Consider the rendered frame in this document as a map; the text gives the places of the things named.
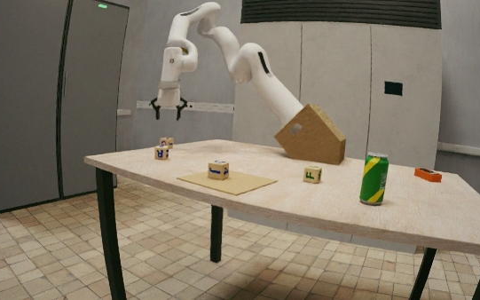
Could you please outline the tan flat mat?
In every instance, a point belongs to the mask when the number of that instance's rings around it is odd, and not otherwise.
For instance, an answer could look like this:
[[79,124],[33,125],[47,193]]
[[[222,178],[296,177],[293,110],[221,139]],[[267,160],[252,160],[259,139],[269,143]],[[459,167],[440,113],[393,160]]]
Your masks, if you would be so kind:
[[233,170],[229,170],[229,177],[223,180],[208,178],[207,171],[178,177],[177,179],[235,196],[278,182],[275,179],[258,177]]

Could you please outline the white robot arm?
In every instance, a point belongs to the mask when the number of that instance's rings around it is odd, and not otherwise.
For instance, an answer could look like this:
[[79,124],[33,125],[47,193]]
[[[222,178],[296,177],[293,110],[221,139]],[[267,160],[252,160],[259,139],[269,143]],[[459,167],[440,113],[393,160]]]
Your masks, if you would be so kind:
[[[216,27],[220,12],[219,4],[209,2],[190,12],[175,16],[169,32],[169,48],[164,49],[161,82],[157,83],[157,89],[178,89],[178,82],[181,81],[180,73],[192,72],[196,69],[197,49],[185,39],[187,29],[199,21],[198,35],[213,39],[219,46],[233,81],[244,84],[250,82],[253,77],[255,92],[283,122],[283,128],[304,107],[274,76],[262,47],[255,43],[246,43],[240,48],[236,37],[228,28]],[[252,68],[252,74],[249,68]]]

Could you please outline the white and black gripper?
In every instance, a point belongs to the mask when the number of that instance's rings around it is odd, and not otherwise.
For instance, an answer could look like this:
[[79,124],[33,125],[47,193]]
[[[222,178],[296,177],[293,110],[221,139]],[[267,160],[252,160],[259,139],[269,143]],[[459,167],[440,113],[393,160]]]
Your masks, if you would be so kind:
[[[157,100],[158,99],[158,100]],[[184,104],[179,108],[180,100],[184,102]],[[157,101],[158,106],[154,104]],[[179,102],[179,104],[178,104]],[[185,99],[181,98],[181,89],[180,84],[178,85],[178,89],[159,89],[159,94],[156,99],[151,101],[153,108],[156,111],[155,118],[160,120],[160,111],[161,107],[176,107],[177,108],[177,120],[179,121],[181,112],[188,102]]]

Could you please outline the green and yellow striped drink can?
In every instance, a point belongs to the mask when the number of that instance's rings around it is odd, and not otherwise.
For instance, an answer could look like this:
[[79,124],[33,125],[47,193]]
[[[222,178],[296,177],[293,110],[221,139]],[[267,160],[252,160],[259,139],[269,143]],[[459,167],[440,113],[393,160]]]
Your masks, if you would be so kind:
[[383,201],[389,169],[387,157],[386,154],[368,153],[365,159],[359,196],[364,204],[379,205]]

